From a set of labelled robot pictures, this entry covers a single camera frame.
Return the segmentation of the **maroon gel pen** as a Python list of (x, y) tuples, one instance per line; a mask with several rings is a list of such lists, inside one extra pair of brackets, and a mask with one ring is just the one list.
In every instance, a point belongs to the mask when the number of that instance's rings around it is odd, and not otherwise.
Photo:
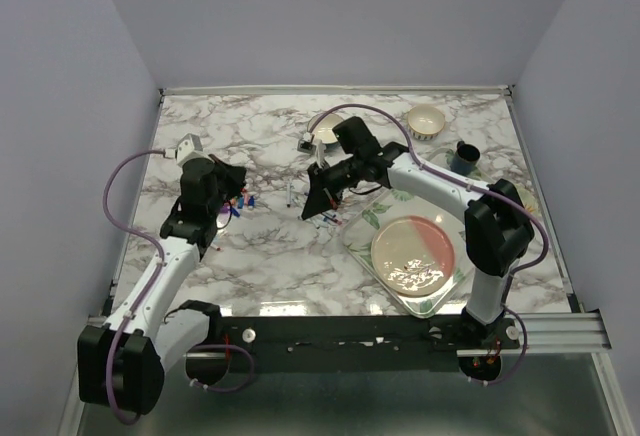
[(332, 223), (334, 225), (337, 225), (337, 226), (341, 226), (343, 224), (343, 221), (338, 219), (336, 216), (333, 216), (333, 215), (330, 215), (330, 214), (327, 214), (327, 213), (323, 213), (322, 216), (323, 216), (323, 220), (325, 222), (330, 222), (330, 223)]

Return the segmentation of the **blue capped white marker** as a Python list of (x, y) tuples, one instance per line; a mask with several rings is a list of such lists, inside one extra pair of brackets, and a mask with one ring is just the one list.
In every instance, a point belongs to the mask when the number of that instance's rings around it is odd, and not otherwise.
[(332, 223), (330, 221), (325, 221), (324, 219), (311, 219), (311, 224), (316, 228), (330, 228)]

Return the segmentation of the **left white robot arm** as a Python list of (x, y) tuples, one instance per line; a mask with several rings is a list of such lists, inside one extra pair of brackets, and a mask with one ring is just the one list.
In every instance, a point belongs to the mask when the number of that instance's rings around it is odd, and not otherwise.
[(218, 306), (189, 300), (176, 320), (169, 307), (196, 269), (220, 226), (220, 210), (239, 196), (246, 169), (214, 156), (190, 157), (181, 165), (180, 193), (149, 241), (155, 254), (125, 301), (99, 326), (86, 326), (77, 340), (79, 397), (109, 408), (125, 425), (135, 424), (157, 404), (165, 374), (189, 350), (215, 351), (225, 363), (249, 352), (230, 343)]

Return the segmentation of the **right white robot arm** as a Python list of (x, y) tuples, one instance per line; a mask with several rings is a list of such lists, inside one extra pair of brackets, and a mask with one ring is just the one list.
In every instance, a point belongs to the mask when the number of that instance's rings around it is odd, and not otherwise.
[(337, 208), (346, 189), (362, 181), (404, 191), (441, 207), (464, 225), (466, 254), (475, 266), (471, 296), (460, 323), (460, 335), (480, 348), (496, 336), (495, 322), (504, 316), (507, 275), (525, 255), (534, 237), (530, 213), (515, 186), (465, 179), (421, 162), (406, 145), (381, 145), (363, 119), (350, 117), (333, 128), (348, 158), (330, 166), (312, 163), (310, 189), (301, 218)]

